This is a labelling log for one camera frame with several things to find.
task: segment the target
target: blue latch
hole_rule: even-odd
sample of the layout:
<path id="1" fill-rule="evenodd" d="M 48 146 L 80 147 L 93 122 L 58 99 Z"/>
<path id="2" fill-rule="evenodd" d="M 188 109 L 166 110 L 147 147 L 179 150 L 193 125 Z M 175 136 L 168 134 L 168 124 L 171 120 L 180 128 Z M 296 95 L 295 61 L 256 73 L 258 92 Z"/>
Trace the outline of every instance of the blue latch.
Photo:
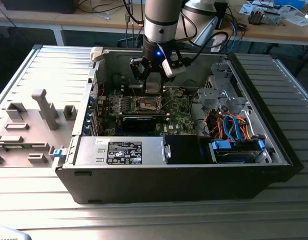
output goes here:
<path id="1" fill-rule="evenodd" d="M 259 141 L 258 141 L 258 145 L 260 146 L 260 148 L 261 148 L 262 150 L 265 149 L 265 143 L 264 143 L 262 140 L 259 140 Z"/>
<path id="2" fill-rule="evenodd" d="M 232 146 L 230 145 L 230 142 L 225 140 L 216 140 L 212 142 L 213 150 L 216 149 L 232 149 Z"/>
<path id="3" fill-rule="evenodd" d="M 54 158 L 64 158 L 66 157 L 66 151 L 65 149 L 55 149 L 54 152 L 53 152 L 53 157 Z"/>

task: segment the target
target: warning label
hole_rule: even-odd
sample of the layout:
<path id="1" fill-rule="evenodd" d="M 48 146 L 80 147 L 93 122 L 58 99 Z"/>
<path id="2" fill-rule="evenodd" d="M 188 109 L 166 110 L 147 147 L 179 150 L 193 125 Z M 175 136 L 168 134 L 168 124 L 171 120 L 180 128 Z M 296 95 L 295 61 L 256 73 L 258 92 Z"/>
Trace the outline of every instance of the warning label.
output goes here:
<path id="1" fill-rule="evenodd" d="M 110 141 L 108 143 L 107 164 L 142 164 L 142 142 Z"/>

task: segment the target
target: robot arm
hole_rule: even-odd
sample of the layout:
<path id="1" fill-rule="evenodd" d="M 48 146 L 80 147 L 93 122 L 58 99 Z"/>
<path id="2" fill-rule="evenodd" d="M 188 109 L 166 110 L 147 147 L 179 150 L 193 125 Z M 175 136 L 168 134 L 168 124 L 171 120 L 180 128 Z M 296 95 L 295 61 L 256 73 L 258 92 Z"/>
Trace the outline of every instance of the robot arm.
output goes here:
<path id="1" fill-rule="evenodd" d="M 134 77 L 144 82 L 144 91 L 150 73 L 160 74 L 161 91 L 165 82 L 173 81 L 193 61 L 181 56 L 175 41 L 181 6 L 182 0 L 146 1 L 143 55 L 141 58 L 132 58 L 130 62 Z"/>

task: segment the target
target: motherboard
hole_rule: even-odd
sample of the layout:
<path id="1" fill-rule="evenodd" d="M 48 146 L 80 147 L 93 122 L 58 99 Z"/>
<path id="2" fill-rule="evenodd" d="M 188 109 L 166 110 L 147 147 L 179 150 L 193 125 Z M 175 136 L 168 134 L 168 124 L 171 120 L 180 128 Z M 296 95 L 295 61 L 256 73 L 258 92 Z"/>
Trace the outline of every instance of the motherboard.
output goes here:
<path id="1" fill-rule="evenodd" d="M 103 136 L 196 135 L 183 89 L 151 96 L 114 90 L 98 97 L 97 108 Z"/>

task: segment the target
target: desk leg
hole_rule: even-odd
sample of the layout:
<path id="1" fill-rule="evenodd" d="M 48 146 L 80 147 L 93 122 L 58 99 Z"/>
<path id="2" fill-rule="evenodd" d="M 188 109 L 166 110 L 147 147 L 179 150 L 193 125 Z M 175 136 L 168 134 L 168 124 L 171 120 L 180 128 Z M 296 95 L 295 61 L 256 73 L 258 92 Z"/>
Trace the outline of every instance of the desk leg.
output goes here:
<path id="1" fill-rule="evenodd" d="M 65 37 L 60 25 L 56 25 L 53 29 L 54 36 L 58 46 L 65 46 Z"/>

